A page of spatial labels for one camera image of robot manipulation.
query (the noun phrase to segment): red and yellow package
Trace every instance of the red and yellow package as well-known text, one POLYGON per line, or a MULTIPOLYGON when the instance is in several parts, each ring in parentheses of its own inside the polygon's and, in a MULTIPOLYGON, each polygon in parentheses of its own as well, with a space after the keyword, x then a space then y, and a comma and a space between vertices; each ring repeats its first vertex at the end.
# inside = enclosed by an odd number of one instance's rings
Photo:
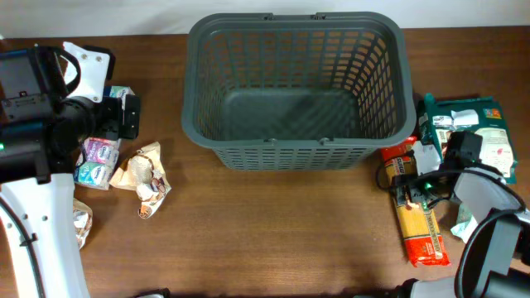
MULTIPOLYGON (((383 160, 389 160, 385 164, 389 183, 396 175, 416 173, 414 159, 402 156, 411 150, 415 141, 416 137, 408 137, 397 146, 381 149, 383 160)), ((434 211, 428 209, 426 203, 414 204, 406 186, 395 191, 393 201, 411 264, 414 267, 418 263, 427 266, 450 265, 434 211)))

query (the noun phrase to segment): green bag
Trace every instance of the green bag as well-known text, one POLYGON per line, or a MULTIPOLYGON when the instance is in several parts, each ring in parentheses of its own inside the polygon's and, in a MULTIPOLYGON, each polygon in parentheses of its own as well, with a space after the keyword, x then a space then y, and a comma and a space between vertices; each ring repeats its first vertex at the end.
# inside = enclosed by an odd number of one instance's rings
POLYGON ((426 94, 418 107, 423 145, 434 144, 443 160, 452 132, 471 131, 482 136, 480 160, 496 167, 508 184, 515 184, 517 157, 503 110, 493 97, 437 102, 426 94))

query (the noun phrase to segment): basket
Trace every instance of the basket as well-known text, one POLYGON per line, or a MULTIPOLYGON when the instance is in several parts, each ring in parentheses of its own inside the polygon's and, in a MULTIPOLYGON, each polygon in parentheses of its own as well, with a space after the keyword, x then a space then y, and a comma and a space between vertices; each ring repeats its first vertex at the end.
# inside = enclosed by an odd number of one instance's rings
POLYGON ((415 118, 403 33, 377 13, 216 14, 191 29, 182 127, 228 168, 348 168, 415 118))

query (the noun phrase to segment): brown table surface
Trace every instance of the brown table surface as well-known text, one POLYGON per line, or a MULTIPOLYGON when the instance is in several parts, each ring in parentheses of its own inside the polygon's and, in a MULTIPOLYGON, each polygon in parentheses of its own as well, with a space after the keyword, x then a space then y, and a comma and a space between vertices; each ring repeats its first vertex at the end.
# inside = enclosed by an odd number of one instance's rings
MULTIPOLYGON (((493 95, 502 104, 519 160, 513 188, 530 203, 530 27, 414 29, 405 37, 419 94, 493 95)), ((0 50, 63 40, 113 50, 111 83, 142 96, 140 136, 123 142, 122 156, 159 141, 173 187, 148 220, 138 217, 132 191, 76 188, 94 211, 80 252, 93 297, 160 287, 209 295, 358 292, 455 273, 464 247, 449 231, 457 207, 436 207, 453 264, 413 267, 393 203, 373 182, 379 154, 348 171, 242 172, 192 143, 181 129, 186 36, 10 40, 0 50)), ((0 263, 0 296, 14 297, 4 236, 0 263)))

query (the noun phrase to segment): beige plastic wrapper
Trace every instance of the beige plastic wrapper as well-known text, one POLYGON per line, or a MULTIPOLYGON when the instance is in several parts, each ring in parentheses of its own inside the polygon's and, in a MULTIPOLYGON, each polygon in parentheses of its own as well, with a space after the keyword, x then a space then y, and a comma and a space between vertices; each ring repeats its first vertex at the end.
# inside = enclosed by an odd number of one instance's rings
POLYGON ((89 236, 92 228, 92 216, 92 209, 74 198, 74 227, 79 249, 84 246, 84 242, 89 236))
POLYGON ((160 162, 160 143, 142 147, 125 160, 110 179, 110 185, 124 190, 135 190, 142 206, 138 215, 150 218, 160 208, 171 187, 160 162))

